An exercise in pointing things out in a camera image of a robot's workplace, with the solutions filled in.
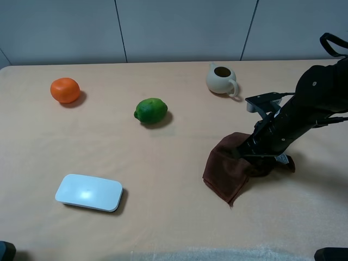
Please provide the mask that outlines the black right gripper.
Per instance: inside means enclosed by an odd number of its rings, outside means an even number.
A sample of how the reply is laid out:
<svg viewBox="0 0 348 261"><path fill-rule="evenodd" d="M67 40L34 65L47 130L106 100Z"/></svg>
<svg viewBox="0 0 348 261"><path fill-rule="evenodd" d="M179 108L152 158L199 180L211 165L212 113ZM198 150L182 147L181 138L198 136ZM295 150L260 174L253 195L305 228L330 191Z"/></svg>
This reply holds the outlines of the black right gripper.
<svg viewBox="0 0 348 261"><path fill-rule="evenodd" d="M286 104L260 130L232 149L232 156L237 159L278 156L314 123L315 109Z"/></svg>

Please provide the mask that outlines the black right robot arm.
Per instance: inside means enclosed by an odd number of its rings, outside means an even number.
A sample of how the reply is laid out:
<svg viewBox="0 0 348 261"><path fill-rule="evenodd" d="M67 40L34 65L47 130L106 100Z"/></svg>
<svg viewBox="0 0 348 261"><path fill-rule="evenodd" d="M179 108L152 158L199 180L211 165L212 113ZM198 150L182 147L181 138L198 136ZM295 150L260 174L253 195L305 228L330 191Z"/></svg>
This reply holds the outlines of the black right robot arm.
<svg viewBox="0 0 348 261"><path fill-rule="evenodd" d="M347 48L347 42L325 33L320 37L325 51L339 61L314 65L299 79L291 99L282 107L286 93L270 92L248 97L249 110L261 117L254 132L231 151L234 158L276 157L312 128L347 121L347 55L336 52L331 43Z"/></svg>

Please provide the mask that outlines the black robot base left corner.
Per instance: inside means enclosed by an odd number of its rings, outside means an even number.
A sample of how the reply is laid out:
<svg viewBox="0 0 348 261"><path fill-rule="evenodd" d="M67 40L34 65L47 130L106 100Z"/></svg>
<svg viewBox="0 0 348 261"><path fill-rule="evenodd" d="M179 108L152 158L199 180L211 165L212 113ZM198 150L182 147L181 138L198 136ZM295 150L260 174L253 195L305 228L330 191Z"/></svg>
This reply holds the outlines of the black robot base left corner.
<svg viewBox="0 0 348 261"><path fill-rule="evenodd" d="M0 241L0 261L13 261L16 247L9 242Z"/></svg>

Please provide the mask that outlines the black robot base right corner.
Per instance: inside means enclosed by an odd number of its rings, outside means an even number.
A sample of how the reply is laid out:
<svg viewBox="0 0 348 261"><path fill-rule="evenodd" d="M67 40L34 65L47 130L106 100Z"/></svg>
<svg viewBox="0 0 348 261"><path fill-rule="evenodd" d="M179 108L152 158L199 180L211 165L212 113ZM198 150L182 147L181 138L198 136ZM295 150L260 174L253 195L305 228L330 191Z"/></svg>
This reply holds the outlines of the black robot base right corner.
<svg viewBox="0 0 348 261"><path fill-rule="evenodd" d="M348 261L348 248L325 247L314 254L315 261Z"/></svg>

